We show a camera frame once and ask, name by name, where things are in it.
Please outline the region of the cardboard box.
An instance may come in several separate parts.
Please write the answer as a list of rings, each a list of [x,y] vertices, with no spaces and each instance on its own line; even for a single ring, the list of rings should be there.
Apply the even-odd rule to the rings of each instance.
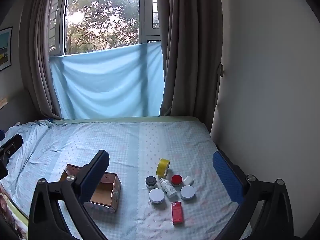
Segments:
[[[120,201],[121,181],[116,173],[105,172],[91,200],[84,203],[87,210],[116,213]]]

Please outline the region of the red lid tin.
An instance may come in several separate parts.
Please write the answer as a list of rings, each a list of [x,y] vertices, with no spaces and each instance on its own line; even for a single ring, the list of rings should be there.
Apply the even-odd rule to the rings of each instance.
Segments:
[[[178,174],[173,175],[172,178],[171,178],[171,184],[174,187],[180,186],[182,181],[183,181],[183,178]]]

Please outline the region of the white pill bottle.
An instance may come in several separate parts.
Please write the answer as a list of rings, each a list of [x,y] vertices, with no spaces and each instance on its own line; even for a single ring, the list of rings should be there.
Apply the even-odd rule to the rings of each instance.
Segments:
[[[170,183],[170,181],[168,181],[166,178],[161,178],[159,180],[159,183],[160,183],[162,190],[164,191],[164,193],[166,194],[166,196],[168,198],[176,196],[177,191],[173,187],[173,185]]]

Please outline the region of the checkered bed sheet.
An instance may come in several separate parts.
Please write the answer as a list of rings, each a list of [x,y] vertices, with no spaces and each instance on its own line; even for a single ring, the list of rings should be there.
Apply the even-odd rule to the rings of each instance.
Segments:
[[[120,203],[111,214],[89,214],[109,239],[215,239],[237,208],[213,168],[217,147],[196,120],[112,121],[57,124],[39,121],[10,128],[23,146],[10,158],[2,185],[13,203],[29,213],[36,183],[58,181],[68,164],[83,166],[99,150],[110,156],[108,172],[121,181]],[[182,201],[184,223],[172,223],[171,200],[153,205],[145,184],[168,159],[171,174],[193,178],[195,197]]]

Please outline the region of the window frame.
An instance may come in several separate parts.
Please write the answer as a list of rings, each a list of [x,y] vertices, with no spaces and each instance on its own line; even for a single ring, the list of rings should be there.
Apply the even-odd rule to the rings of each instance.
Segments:
[[[69,55],[159,41],[157,0],[52,0],[49,54]]]

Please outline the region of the left grey curtain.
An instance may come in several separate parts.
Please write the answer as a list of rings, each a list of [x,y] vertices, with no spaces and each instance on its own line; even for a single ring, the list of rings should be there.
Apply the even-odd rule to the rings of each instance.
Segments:
[[[67,0],[25,0],[22,10],[19,56],[23,85],[45,118],[61,117],[50,57],[66,52],[66,10]]]

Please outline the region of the yellow tape roll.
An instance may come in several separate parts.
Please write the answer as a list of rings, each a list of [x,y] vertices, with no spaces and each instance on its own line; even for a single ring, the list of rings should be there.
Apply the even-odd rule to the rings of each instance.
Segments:
[[[156,169],[157,176],[166,177],[169,166],[170,161],[168,159],[160,159]]]

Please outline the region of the red carton box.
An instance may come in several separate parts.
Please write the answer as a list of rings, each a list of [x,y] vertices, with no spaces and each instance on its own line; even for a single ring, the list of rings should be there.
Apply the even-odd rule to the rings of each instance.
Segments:
[[[183,209],[181,202],[172,202],[171,203],[171,214],[172,214],[172,223],[182,224],[184,222]]]

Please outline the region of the black lid white jar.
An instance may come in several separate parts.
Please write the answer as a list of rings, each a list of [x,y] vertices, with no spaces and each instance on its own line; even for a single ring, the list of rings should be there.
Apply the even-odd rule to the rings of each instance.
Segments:
[[[157,186],[157,179],[154,176],[148,176],[145,179],[145,184],[148,189],[154,189]]]

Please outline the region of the framed wall picture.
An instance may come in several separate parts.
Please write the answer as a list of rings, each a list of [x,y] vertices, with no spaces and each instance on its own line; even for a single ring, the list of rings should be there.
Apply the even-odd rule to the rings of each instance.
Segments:
[[[12,27],[0,31],[0,71],[11,66]]]

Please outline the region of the right grey curtain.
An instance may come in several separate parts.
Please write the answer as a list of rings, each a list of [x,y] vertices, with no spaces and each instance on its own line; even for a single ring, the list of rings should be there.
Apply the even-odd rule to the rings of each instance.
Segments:
[[[157,0],[163,52],[160,114],[193,116],[212,129],[219,93],[222,0]]]

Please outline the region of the small wall shelf item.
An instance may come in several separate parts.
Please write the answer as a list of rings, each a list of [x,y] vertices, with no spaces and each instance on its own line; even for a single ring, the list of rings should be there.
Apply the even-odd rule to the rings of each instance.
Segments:
[[[2,109],[8,103],[7,98],[3,98],[0,100],[0,109]]]

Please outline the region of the grey curtain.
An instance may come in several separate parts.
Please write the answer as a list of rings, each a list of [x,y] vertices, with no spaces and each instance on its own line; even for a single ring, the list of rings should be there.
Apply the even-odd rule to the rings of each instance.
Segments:
[[[25,0],[22,10],[19,56],[23,85],[45,118],[61,117],[50,57],[66,52],[66,10],[67,0]]]
[[[212,129],[219,93],[222,0],[157,0],[163,52],[160,114],[193,116]]]

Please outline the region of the light blue hanging cloth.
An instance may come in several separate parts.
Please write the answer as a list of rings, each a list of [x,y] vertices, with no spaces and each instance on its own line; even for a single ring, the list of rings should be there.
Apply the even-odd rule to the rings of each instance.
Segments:
[[[160,42],[50,57],[64,119],[159,116],[163,101]]]

